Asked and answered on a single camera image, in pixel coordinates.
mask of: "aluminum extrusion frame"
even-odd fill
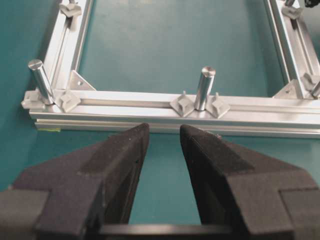
[[[299,78],[302,72],[320,75],[308,31],[302,18],[294,29],[291,25],[291,29],[280,17],[279,8],[284,4],[283,0],[265,2],[271,15],[271,28],[274,28],[275,39],[278,39],[276,45],[284,76],[288,81],[298,78],[301,87],[298,98],[301,99],[220,96],[219,99],[230,105],[230,110],[223,117],[215,118],[207,111],[196,110],[181,117],[170,106],[179,94],[83,90],[77,89],[76,84],[70,89],[72,73],[78,70],[93,4],[93,0],[79,0],[82,15],[77,18],[75,30],[70,30],[72,19],[59,11],[44,68],[56,93],[69,90],[81,102],[68,112],[53,104],[45,105],[43,109],[30,109],[29,114],[37,128],[122,131],[144,122],[149,123],[150,131],[155,133],[177,133],[181,124],[191,124],[221,135],[319,138],[320,101],[302,99],[304,87]],[[63,0],[62,3],[68,4],[69,1]],[[299,46],[303,46],[304,61],[300,61],[301,55],[296,54],[296,49],[301,48],[294,47],[296,42],[292,36],[297,35],[299,43],[303,43]],[[187,96],[192,101],[196,99],[195,95]]]

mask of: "cylindrical metal post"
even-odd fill
[[[44,104],[53,104],[54,93],[49,83],[43,62],[39,59],[34,59],[28,63],[28,67],[33,72],[36,85],[42,95]]]
[[[319,98],[320,97],[320,82],[318,82],[314,89],[311,92],[312,96],[314,96],[315,98]]]
[[[207,96],[211,92],[211,88],[214,83],[216,70],[209,66],[205,66],[201,70],[201,76],[199,80],[198,90],[196,92],[196,98],[194,102],[194,108],[198,111],[203,111],[206,108]]]

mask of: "teal table surface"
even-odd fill
[[[20,103],[34,88],[29,60],[43,59],[56,1],[2,3],[0,190],[26,167],[96,143],[113,132],[38,131]],[[320,7],[304,18],[320,53]],[[96,0],[79,73],[98,90],[194,94],[203,66],[212,92],[270,97],[283,85],[262,0]],[[320,184],[320,140],[224,137],[298,165]],[[151,134],[131,224],[200,224],[179,135]]]

